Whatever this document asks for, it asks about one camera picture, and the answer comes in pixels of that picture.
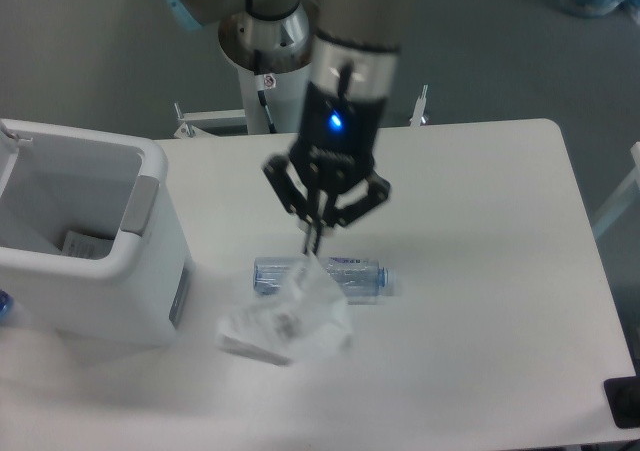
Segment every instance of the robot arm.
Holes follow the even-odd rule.
[[[264,171],[285,209],[308,224],[303,252],[317,253],[324,228],[348,226],[386,201],[373,146],[414,0],[314,0],[320,9],[298,139]],[[290,179],[291,163],[307,189]],[[337,208],[361,181],[367,193]]]
[[[287,154],[269,159],[264,172],[285,210],[307,223],[304,252],[317,253],[323,229],[348,226],[389,197],[390,184],[374,171],[373,146],[414,0],[308,1],[319,18],[298,138]],[[284,66],[305,59],[309,40],[281,39],[295,35],[288,20],[297,19],[299,0],[180,2],[201,24],[244,11],[251,26],[237,28],[240,48],[250,54],[238,59],[256,74],[287,72]],[[289,177],[289,165],[306,196]],[[362,181],[366,195],[338,208],[338,197]]]

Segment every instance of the black object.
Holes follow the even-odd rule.
[[[305,242],[305,254],[317,253],[324,227],[348,226],[385,202],[391,192],[389,182],[374,172],[372,154],[386,99],[348,101],[345,91],[352,72],[349,65],[341,70],[337,96],[309,83],[298,139],[288,155],[272,156],[263,168],[285,210],[315,229],[312,248]],[[306,199],[287,172],[289,163],[307,189]],[[366,195],[337,208],[338,196],[362,181],[368,185]],[[327,197],[322,212],[321,192]]]
[[[640,428],[640,378],[612,378],[604,382],[604,390],[616,426]]]

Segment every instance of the white plastic container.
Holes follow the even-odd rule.
[[[192,265],[162,149],[131,136],[4,122],[20,140],[0,135],[0,288],[57,329],[170,343]],[[111,249],[101,259],[63,255],[69,231]]]

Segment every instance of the bottle label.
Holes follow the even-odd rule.
[[[368,259],[354,259],[354,258],[329,258],[331,261],[335,261],[340,264],[360,264],[368,263]]]

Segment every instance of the plastic bag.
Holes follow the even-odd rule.
[[[288,365],[338,354],[352,334],[345,295],[312,255],[291,268],[278,294],[221,319],[216,342],[232,354]]]

